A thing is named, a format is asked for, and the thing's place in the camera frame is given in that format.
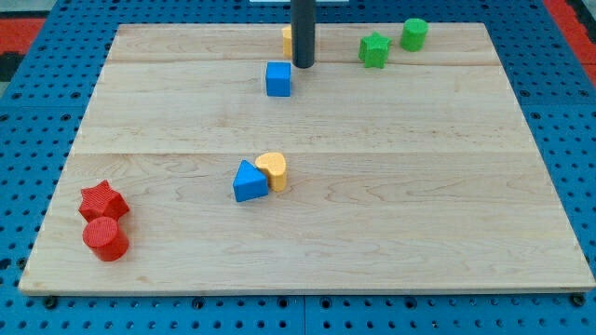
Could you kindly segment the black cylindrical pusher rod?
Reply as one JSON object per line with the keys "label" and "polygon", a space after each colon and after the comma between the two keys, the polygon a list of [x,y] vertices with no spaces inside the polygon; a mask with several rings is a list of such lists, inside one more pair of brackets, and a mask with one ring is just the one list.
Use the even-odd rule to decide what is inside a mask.
{"label": "black cylindrical pusher rod", "polygon": [[315,62],[316,1],[291,0],[292,63],[300,69]]}

